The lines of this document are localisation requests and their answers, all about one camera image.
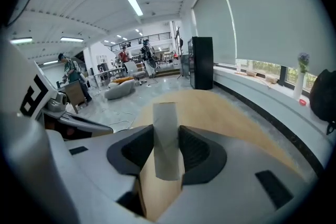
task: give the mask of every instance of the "man in striped shirt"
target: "man in striped shirt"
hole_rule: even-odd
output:
[[[78,80],[86,100],[90,102],[92,100],[92,97],[89,95],[88,89],[84,85],[85,82],[83,78],[80,76],[81,72],[78,63],[65,57],[63,54],[58,55],[58,60],[64,63],[64,74],[67,76],[69,83]]]

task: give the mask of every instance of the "potted plant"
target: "potted plant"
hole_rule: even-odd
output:
[[[293,98],[296,100],[300,99],[304,76],[308,72],[308,64],[309,64],[309,54],[302,52],[298,56],[299,68],[298,68],[298,79],[296,81],[296,85],[294,88]]]

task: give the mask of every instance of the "white floor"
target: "white floor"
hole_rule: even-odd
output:
[[[191,89],[190,81],[185,77],[170,76],[148,79],[147,84],[137,86],[135,91],[130,95],[116,99],[107,100],[103,96],[104,88],[90,89],[90,95],[93,101],[86,107],[83,105],[79,109],[78,115],[89,120],[108,125],[113,128],[114,132],[128,129],[135,118],[141,113],[141,109],[148,104],[149,100],[160,96],[164,93]],[[252,110],[246,104],[240,102],[234,96],[214,87],[212,92],[219,94],[222,98],[240,109],[247,117],[260,125],[262,130],[274,140],[294,161],[306,181],[316,179],[316,175],[309,163],[301,153],[291,144],[273,125]],[[72,106],[67,106],[67,111],[74,113]]]

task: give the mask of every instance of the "wooden board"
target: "wooden board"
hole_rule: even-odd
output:
[[[293,161],[261,130],[257,123],[216,93],[209,91],[184,90],[157,97],[142,109],[132,127],[153,124],[153,104],[164,102],[176,103],[179,125],[209,130],[248,141],[261,147],[298,173]],[[179,161],[183,165],[182,154]],[[153,151],[140,173],[140,184],[146,218],[151,221],[157,221],[182,191],[181,180],[164,181],[155,176]]]
[[[78,114],[78,110],[76,108],[78,104],[84,102],[86,105],[88,105],[84,97],[82,88],[80,87],[80,82],[78,80],[68,85],[65,85],[65,93],[67,94],[68,99],[72,107],[74,108],[74,111],[76,112],[76,114]]]
[[[153,124],[153,103],[175,102],[179,125],[236,137],[261,147],[298,173],[294,162],[243,112],[219,95],[202,90],[184,90],[154,98],[145,106],[132,127]]]
[[[162,213],[182,192],[182,175],[184,174],[183,156],[180,151],[179,167],[181,178],[165,181],[156,177],[154,150],[140,172],[141,198],[144,202],[146,218],[157,221]]]

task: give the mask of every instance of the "ceiling light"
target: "ceiling light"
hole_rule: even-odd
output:
[[[50,63],[55,63],[55,62],[58,62],[58,61],[45,62],[44,65],[48,65]]]
[[[137,3],[137,0],[128,0],[128,2],[131,4],[131,6],[133,7],[138,16],[143,15],[140,6]]]
[[[83,42],[84,39],[81,39],[81,38],[72,38],[72,37],[61,37],[61,41]]]
[[[31,37],[25,37],[25,38],[17,38],[17,39],[12,39],[10,43],[12,44],[20,44],[20,43],[28,43],[32,42],[33,39]]]

